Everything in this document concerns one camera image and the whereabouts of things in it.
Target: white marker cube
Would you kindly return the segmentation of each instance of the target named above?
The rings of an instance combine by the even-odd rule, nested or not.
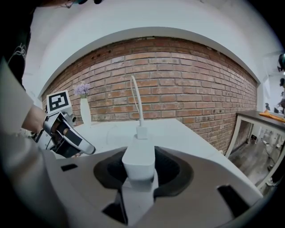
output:
[[[62,113],[67,112],[69,115],[72,114],[72,106],[67,90],[47,95],[46,105],[49,115],[59,111]]]

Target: table frame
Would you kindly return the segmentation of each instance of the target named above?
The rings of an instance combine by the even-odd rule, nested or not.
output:
[[[253,126],[256,124],[256,125],[259,125],[267,130],[271,130],[271,131],[274,131],[276,133],[278,133],[279,135],[282,135],[282,136],[285,136],[285,132],[281,131],[279,128],[276,128],[276,127],[273,127],[272,125],[269,125],[269,124],[266,124],[264,122],[260,122],[260,121],[257,121],[253,118],[248,118],[248,117],[245,117],[245,116],[242,116],[242,115],[238,115],[237,116],[237,121],[236,121],[236,127],[235,127],[235,131],[233,133],[233,136],[232,136],[232,140],[231,140],[231,143],[228,147],[228,150],[225,154],[225,157],[228,158],[229,155],[231,154],[232,152],[232,149],[235,145],[235,142],[236,142],[236,138],[238,136],[238,133],[239,133],[239,130],[240,130],[240,122],[241,121],[246,121],[246,122],[249,122],[251,123],[251,127],[250,127],[250,131],[249,131],[249,135],[247,137],[247,140],[246,142],[248,143],[249,140],[250,140],[250,137],[252,135],[252,130],[253,130]],[[276,169],[279,167],[281,161],[283,160],[285,156],[285,147],[283,147],[280,155],[279,155],[279,158],[278,160],[276,161],[275,165],[273,166],[273,168],[269,171],[269,173],[267,174],[267,176],[263,179],[263,181],[261,181],[261,183],[257,186],[258,189],[261,189],[263,187],[264,184],[266,184],[267,181],[269,181],[269,179],[272,177],[272,175],[274,174],[274,172],[276,171]]]

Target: brick wall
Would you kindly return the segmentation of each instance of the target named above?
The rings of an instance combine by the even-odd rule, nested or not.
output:
[[[138,119],[130,75],[137,80],[145,119],[177,118],[224,152],[236,112],[256,109],[257,83],[237,63],[209,47],[162,37],[122,41],[90,52],[49,85],[43,106],[47,94],[67,89],[76,124],[82,124],[73,86],[84,80],[91,84],[93,121]],[[248,129],[242,123],[236,147],[245,141]]]

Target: orange object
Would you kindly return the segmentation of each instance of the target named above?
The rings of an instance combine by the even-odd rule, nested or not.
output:
[[[278,121],[281,121],[283,123],[285,123],[285,119],[282,118],[282,117],[279,117],[279,116],[275,116],[275,115],[272,115],[268,112],[268,110],[265,110],[264,112],[260,112],[259,113],[260,116],[265,116],[265,117],[269,117],[271,119],[275,119],[275,120],[278,120]]]

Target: white print on shirt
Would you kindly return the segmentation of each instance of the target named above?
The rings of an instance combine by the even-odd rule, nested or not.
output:
[[[13,55],[9,58],[8,64],[14,55],[21,55],[26,60],[26,46],[22,45],[22,43],[15,48]]]

